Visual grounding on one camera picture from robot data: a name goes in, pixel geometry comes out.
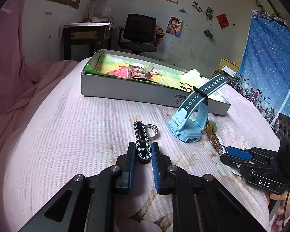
chair armrest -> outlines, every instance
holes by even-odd
[[[122,33],[122,31],[124,30],[124,28],[122,28],[122,27],[119,27],[119,28],[118,28],[118,30],[119,30],[119,36],[118,36],[118,46],[120,46],[120,41],[121,41],[121,33]]]

human hand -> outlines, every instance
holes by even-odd
[[[270,198],[273,200],[282,200],[279,208],[276,211],[276,214],[278,215],[283,215],[284,214],[284,208],[285,208],[285,203],[286,203],[286,198],[288,195],[288,191],[286,191],[284,194],[282,195],[276,195],[276,194],[272,194],[272,193],[268,193],[265,192],[267,200],[268,200],[268,204],[270,203]],[[288,197],[288,201],[287,201],[287,207],[286,207],[286,215],[285,218],[290,216],[290,193],[289,193],[289,197]]]

chair backrest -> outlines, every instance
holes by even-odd
[[[136,43],[150,43],[155,36],[156,18],[129,14],[124,38]]]

gray box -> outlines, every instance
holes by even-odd
[[[187,72],[176,66],[144,56],[104,49],[97,51],[86,65],[90,65],[94,69],[103,53],[122,56],[127,61],[131,59],[130,61],[135,62],[135,59],[137,59],[138,63],[145,65],[148,65],[147,62],[154,63],[155,69],[162,69],[177,75]],[[161,84],[149,84],[120,77],[85,74],[84,69],[81,74],[81,87],[82,95],[84,96],[137,101],[171,107],[179,107],[190,94],[190,92],[166,87]],[[225,115],[231,104],[217,91],[213,95],[217,100],[208,99],[208,111],[218,115]]]

wooden table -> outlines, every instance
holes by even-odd
[[[113,28],[109,25],[88,25],[74,23],[65,25],[62,29],[64,39],[64,60],[71,59],[71,46],[90,44],[92,55],[101,49],[111,49]]]

